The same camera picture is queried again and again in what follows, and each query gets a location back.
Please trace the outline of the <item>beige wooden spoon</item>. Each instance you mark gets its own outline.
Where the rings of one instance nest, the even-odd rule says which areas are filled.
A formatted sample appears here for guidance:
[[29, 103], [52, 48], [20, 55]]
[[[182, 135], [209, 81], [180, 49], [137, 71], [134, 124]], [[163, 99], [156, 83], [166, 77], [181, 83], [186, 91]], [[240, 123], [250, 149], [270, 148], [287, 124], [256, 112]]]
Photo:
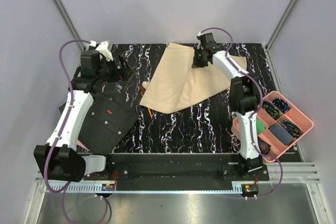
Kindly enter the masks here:
[[147, 81], [143, 81], [142, 86], [147, 90], [148, 86], [149, 86], [149, 83]]

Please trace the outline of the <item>beige cloth napkin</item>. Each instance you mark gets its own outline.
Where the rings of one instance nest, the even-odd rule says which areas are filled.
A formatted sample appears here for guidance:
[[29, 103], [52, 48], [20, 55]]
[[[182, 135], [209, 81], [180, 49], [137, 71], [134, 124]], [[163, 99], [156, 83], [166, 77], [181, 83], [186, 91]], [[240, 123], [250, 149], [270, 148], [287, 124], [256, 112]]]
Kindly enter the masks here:
[[198, 104], [230, 86], [214, 65], [192, 68], [194, 49], [169, 43], [140, 105], [170, 114]]

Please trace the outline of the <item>orange plastic knife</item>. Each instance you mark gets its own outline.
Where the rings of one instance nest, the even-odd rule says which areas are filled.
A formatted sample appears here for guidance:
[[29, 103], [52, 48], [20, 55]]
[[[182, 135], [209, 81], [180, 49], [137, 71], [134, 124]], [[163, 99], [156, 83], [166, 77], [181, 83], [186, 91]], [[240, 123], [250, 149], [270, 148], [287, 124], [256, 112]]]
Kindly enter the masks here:
[[[142, 86], [140, 86], [140, 92], [141, 92], [141, 95], [144, 96], [144, 94], [145, 94], [145, 88], [142, 87]], [[150, 108], [147, 108], [147, 110], [148, 110], [148, 113], [149, 113], [150, 118], [153, 118], [153, 114], [152, 114], [151, 109], [150, 109]]]

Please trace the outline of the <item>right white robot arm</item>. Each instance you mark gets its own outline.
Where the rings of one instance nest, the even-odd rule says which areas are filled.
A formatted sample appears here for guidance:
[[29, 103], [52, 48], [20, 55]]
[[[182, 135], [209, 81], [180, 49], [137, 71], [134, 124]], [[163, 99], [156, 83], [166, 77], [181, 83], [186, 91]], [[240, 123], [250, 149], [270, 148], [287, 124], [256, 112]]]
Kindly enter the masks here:
[[212, 33], [198, 33], [192, 68], [216, 66], [230, 81], [229, 106], [238, 119], [240, 160], [237, 173], [244, 180], [256, 176], [263, 167], [258, 145], [257, 111], [262, 103], [262, 93], [257, 79], [252, 77], [229, 54], [228, 49], [216, 43]]

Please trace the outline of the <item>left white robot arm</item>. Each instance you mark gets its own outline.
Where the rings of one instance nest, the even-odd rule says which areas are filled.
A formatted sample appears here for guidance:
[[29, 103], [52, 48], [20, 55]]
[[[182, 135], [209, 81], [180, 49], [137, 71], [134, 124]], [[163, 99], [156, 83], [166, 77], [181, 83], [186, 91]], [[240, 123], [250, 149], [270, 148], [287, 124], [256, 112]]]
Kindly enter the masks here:
[[34, 149], [34, 158], [46, 183], [50, 180], [80, 182], [92, 173], [103, 180], [113, 175], [113, 167], [104, 155], [79, 155], [77, 141], [96, 100], [98, 86], [129, 77], [130, 68], [123, 56], [115, 60], [109, 49], [100, 47], [90, 47], [81, 53], [74, 76], [67, 78], [69, 93], [59, 122], [46, 144]]

